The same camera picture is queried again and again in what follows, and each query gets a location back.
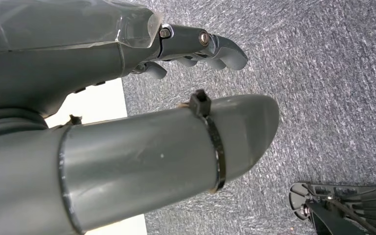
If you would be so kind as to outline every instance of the screw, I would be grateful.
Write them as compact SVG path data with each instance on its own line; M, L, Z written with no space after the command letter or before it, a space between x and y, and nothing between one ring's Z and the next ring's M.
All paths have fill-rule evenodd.
M308 216L310 214L310 209L305 204L302 204L299 212L304 216Z
M199 38L201 45L205 47L210 43L210 35L206 31L202 31Z
M168 38L168 37L171 36L171 32L169 31L169 29L163 28L163 29L159 30L159 36L161 38Z

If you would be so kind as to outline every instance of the clear tape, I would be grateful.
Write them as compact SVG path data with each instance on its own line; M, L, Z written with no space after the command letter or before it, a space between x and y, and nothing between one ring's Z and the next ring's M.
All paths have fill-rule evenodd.
M109 43L148 48L162 19L122 0L0 0L0 52Z

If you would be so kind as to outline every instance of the hex bolt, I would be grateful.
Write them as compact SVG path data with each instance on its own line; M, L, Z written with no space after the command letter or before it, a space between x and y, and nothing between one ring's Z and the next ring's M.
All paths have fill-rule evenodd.
M171 32L169 31L169 29L163 28L163 29L159 30L159 36L161 38L168 38L168 37L171 36Z
M203 46L208 46L210 43L210 35L206 31L202 31L199 36L200 44Z

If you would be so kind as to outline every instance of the black zip tie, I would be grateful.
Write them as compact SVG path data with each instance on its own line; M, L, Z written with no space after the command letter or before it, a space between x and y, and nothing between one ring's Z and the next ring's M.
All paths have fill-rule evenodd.
M217 181L215 187L212 188L210 192L216 193L224 187L226 181L226 159L220 133L210 116L211 99L204 90L197 90L191 95L188 107L194 115L199 117L205 123L212 145L215 149L215 157L217 158Z

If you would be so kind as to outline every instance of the gray pipe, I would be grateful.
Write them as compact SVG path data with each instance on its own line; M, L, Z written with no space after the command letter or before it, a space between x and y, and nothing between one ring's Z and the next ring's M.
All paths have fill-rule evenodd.
M232 180L270 145L278 106L267 96L239 95L213 100L211 115ZM89 231L207 191L216 181L205 124L187 108L18 132L1 136L2 144L0 235Z

